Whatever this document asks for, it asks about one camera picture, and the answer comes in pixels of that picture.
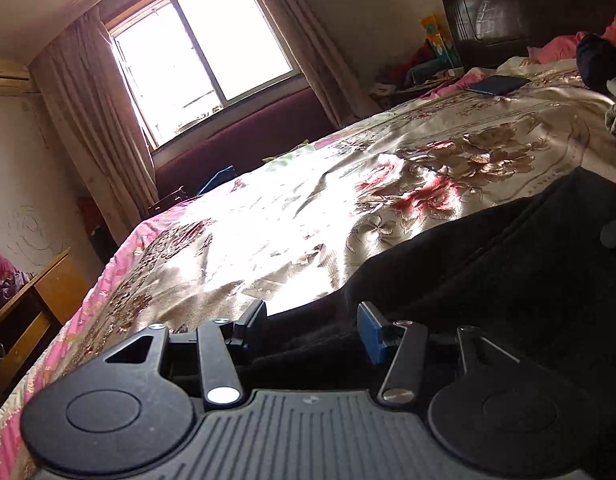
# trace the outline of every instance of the window sill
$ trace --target window sill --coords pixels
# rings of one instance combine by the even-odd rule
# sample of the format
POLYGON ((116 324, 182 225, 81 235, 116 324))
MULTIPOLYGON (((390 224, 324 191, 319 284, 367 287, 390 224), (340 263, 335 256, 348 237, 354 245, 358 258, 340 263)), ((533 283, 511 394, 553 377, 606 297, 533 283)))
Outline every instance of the window sill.
POLYGON ((160 168, 173 158, 185 153, 200 142, 212 137, 218 131, 235 124, 262 108, 290 94, 307 88, 308 82, 303 74, 297 74, 272 84, 241 101, 219 110, 200 123, 185 129, 177 137, 162 144, 152 152, 155 168, 160 168))

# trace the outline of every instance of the window pane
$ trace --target window pane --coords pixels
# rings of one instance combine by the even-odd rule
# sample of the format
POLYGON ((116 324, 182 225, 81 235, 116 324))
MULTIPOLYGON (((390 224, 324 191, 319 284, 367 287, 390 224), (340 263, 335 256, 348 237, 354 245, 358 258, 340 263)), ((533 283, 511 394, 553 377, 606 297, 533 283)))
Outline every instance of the window pane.
POLYGON ((179 4, 226 99, 292 70, 255 0, 179 4))
POLYGON ((208 75, 172 4, 116 38, 142 113, 161 143, 181 126, 221 109, 208 75))

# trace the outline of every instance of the window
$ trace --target window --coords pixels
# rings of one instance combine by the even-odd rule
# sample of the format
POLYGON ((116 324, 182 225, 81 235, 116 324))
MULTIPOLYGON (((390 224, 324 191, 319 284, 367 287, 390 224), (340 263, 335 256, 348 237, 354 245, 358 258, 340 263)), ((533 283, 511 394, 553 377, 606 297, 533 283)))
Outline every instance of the window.
POLYGON ((299 72, 257 0, 158 0, 111 34, 157 145, 299 72))

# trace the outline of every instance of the window frame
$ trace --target window frame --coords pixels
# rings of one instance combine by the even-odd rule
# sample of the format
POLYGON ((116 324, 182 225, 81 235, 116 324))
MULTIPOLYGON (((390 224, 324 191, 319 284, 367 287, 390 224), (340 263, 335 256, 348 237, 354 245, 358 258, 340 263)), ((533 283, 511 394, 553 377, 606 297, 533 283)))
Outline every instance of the window frame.
MULTIPOLYGON (((181 6, 179 5, 179 1, 178 0, 149 0, 149 1, 144 0, 146 4, 141 9, 133 12, 131 16, 126 17, 125 19, 123 19, 123 21, 114 25, 109 30, 109 33, 114 40, 114 47, 117 50, 118 57, 121 61, 122 68, 124 70, 124 77, 127 79, 127 83, 128 83, 129 90, 131 91, 131 93, 134 94, 134 90, 135 90, 134 83, 131 83, 128 80, 128 68, 129 67, 128 67, 126 60, 123 57, 123 54, 121 53, 120 48, 118 47, 117 36, 121 34, 122 32, 124 32, 125 30, 128 30, 128 28, 132 27, 135 23, 141 21, 150 12, 153 12, 153 10, 159 7, 166 6, 168 4, 171 4, 173 8, 175 9, 184 27, 184 30, 186 31, 186 34, 188 35, 188 38, 190 39, 190 42, 193 45, 193 48, 197 54, 197 57, 199 58, 201 64, 203 65, 204 70, 206 70, 206 73, 208 74, 208 79, 210 79, 210 84, 212 85, 214 92, 217 95, 217 98, 222 104, 222 110, 219 110, 215 114, 210 115, 210 117, 213 117, 214 115, 221 113, 223 110, 226 110, 228 107, 235 105, 239 101, 253 94, 256 94, 259 91, 262 91, 265 88, 268 88, 276 83, 279 83, 281 81, 284 81, 286 79, 289 79, 291 77, 301 74, 302 71, 299 68, 299 65, 297 64, 296 60, 294 59, 294 56, 291 53, 290 48, 288 47, 288 44, 286 43, 286 40, 281 35, 281 32, 278 29, 277 24, 272 19, 272 16, 268 12, 268 9, 264 5, 263 1, 262 0, 254 0, 254 1, 259 6, 259 10, 264 17, 265 22, 268 24, 268 27, 270 28, 270 31, 273 37, 277 41, 278 46, 280 47, 282 53, 284 54, 284 57, 286 58, 288 65, 290 65, 290 70, 288 72, 285 72, 284 74, 281 74, 269 81, 263 82, 262 84, 256 86, 255 88, 251 88, 250 90, 246 92, 242 92, 242 94, 239 94, 231 99, 226 99, 226 96, 224 95, 221 85, 217 81, 216 76, 214 75, 214 72, 212 70, 212 67, 208 63, 208 60, 206 59, 203 49, 201 48, 197 38, 195 37, 195 34, 192 31, 192 28, 190 27, 190 23, 188 22, 186 15, 184 14, 183 10, 181 9, 181 6)), ((152 134, 150 135, 150 137, 151 137, 150 141, 155 146, 155 148, 161 145, 157 141, 157 139, 152 138, 153 137, 152 134)))

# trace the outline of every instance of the window mullion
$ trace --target window mullion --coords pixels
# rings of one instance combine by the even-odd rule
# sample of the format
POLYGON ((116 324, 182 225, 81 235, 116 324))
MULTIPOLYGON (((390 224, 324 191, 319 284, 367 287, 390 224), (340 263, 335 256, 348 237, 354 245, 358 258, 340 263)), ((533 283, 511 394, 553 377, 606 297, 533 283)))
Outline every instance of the window mullion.
POLYGON ((221 102, 222 107, 226 108, 228 106, 228 100, 226 99, 226 96, 224 95, 222 88, 219 86, 219 82, 217 81, 217 78, 214 76, 213 69, 210 68, 210 63, 208 63, 208 60, 206 59, 206 56, 204 55, 204 51, 201 50, 201 46, 199 42, 197 41, 197 38, 195 37, 195 34, 192 31, 192 28, 190 27, 190 23, 188 23, 188 20, 186 19, 186 15, 184 14, 184 11, 181 9, 181 6, 179 5, 179 2, 177 0, 170 0, 170 2, 172 3, 172 6, 177 11, 179 19, 181 20, 181 23, 186 29, 186 33, 188 34, 188 37, 190 38, 190 41, 192 42, 192 46, 194 47, 195 52, 199 56, 199 60, 201 61, 201 64, 204 66, 204 69, 206 69, 206 73, 208 74, 208 78, 210 79, 210 84, 214 88, 214 92, 217 94, 217 97, 219 98, 219 101, 221 102))

